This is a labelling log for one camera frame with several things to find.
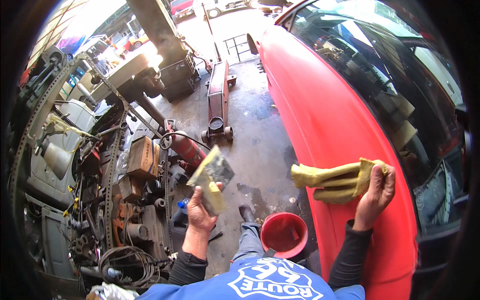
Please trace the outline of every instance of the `windshield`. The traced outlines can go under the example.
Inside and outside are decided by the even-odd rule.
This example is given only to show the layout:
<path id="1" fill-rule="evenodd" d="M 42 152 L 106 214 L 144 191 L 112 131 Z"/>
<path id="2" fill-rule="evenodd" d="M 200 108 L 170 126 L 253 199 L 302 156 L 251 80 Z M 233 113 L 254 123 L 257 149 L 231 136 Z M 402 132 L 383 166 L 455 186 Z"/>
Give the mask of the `windshield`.
<path id="1" fill-rule="evenodd" d="M 453 202 L 463 196 L 463 130 L 455 106 L 463 101 L 444 58 L 378 1 L 313 2 L 296 12 L 290 31 L 379 121 L 404 167 L 422 231 L 459 221 Z"/>

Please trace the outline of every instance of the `black sleeve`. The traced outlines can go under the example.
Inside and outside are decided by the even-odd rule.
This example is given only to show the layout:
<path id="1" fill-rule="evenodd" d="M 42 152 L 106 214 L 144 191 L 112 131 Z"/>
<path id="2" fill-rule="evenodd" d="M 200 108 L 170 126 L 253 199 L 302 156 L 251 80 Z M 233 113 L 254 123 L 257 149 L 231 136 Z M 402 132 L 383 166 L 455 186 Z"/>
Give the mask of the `black sleeve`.
<path id="1" fill-rule="evenodd" d="M 353 220 L 347 221 L 345 225 L 347 233 L 345 234 L 342 249 L 340 249 L 330 271 L 328 285 L 333 290 L 360 284 L 372 229 L 354 231 L 352 226 Z"/>
<path id="2" fill-rule="evenodd" d="M 202 260 L 191 253 L 179 251 L 177 259 L 173 263 L 169 284 L 184 286 L 190 283 L 199 282 L 205 279 L 205 269 L 208 262 Z"/>

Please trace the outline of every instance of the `floor jack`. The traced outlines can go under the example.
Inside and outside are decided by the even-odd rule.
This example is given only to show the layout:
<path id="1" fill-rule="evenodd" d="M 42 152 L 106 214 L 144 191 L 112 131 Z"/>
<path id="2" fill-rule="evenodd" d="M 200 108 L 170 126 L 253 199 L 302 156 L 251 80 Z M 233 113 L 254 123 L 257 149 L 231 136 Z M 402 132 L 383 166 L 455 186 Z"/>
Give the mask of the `floor jack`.
<path id="1" fill-rule="evenodd" d="M 207 143 L 212 137 L 225 136 L 233 140 L 233 129 L 228 126 L 228 85 L 237 83 L 236 75 L 228 74 L 228 61 L 213 65 L 208 88 L 208 130 L 202 131 L 202 141 Z"/>

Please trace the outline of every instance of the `caster wheel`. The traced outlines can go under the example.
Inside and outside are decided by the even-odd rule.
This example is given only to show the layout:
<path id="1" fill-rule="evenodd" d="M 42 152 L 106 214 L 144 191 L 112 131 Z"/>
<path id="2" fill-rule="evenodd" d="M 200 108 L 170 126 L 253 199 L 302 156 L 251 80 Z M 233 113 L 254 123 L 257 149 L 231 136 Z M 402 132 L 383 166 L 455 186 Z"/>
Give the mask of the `caster wheel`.
<path id="1" fill-rule="evenodd" d="M 229 141 L 233 140 L 233 129 L 230 126 L 225 127 L 225 137 Z"/>
<path id="2" fill-rule="evenodd" d="M 202 142 L 208 143 L 207 131 L 202 131 Z"/>

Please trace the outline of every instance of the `red bucket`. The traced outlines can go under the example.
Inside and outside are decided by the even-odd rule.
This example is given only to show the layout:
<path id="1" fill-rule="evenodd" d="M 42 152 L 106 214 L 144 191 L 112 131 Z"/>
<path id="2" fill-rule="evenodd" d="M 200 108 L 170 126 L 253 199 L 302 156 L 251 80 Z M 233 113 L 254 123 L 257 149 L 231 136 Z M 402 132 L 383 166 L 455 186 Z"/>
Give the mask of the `red bucket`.
<path id="1" fill-rule="evenodd" d="M 269 215 L 262 225 L 260 241 L 265 251 L 272 248 L 275 257 L 290 258 L 300 253 L 308 239 L 307 224 L 297 215 L 276 213 Z"/>

